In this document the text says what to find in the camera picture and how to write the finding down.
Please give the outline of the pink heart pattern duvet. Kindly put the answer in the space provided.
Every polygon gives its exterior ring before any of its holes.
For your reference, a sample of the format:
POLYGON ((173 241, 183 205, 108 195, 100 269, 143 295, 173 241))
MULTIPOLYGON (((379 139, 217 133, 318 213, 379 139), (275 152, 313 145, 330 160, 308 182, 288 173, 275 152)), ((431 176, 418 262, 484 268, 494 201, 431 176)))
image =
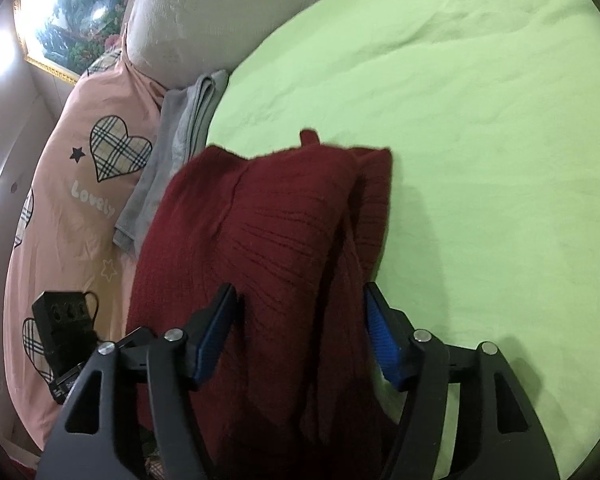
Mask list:
POLYGON ((114 225, 156 143, 164 89, 125 50, 73 88, 35 168, 10 256, 3 309, 7 388, 27 433, 44 446, 57 418, 32 304, 42 292, 88 292, 95 330, 124 335, 134 260, 114 225))

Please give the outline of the light green bed sheet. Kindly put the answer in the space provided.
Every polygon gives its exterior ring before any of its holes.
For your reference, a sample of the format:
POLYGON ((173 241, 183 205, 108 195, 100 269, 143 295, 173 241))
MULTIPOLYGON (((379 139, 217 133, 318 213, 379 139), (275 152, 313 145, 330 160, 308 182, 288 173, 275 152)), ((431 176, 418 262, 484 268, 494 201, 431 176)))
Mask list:
POLYGON ((393 154, 377 281, 450 344, 495 342, 562 478, 600 440, 600 14, 591 0, 321 0, 230 78, 209 139, 304 128, 393 154))

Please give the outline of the dark red knit sweater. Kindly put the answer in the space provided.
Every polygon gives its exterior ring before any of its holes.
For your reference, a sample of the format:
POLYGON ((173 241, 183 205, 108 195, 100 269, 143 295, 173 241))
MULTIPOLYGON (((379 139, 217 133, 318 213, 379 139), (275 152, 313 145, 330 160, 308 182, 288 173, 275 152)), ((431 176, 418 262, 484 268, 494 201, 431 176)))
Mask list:
POLYGON ((215 460, 257 422, 345 448, 388 422, 370 379, 363 287, 385 237, 392 155, 312 130, 300 139, 253 159, 206 148, 171 180, 140 250, 129 328, 180 326, 226 283, 244 300, 193 397, 215 460))

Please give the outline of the gold framed landscape painting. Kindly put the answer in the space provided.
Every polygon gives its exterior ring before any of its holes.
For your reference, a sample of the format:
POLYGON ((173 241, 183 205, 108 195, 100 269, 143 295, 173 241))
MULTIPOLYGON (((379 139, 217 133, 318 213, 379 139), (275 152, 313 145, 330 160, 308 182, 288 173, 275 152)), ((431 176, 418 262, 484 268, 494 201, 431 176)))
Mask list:
POLYGON ((75 84, 122 34, 131 0, 15 0, 16 32, 26 61, 75 84))

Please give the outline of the folded grey garment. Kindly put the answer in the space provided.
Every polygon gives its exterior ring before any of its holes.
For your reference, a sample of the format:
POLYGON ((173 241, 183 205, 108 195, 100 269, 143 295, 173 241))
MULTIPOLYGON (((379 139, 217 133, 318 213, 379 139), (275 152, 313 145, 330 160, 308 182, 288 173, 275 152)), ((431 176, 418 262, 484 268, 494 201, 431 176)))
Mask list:
POLYGON ((154 149, 114 226, 114 244, 136 259, 172 178, 207 145, 212 117, 227 88, 226 70, 166 92, 154 149))

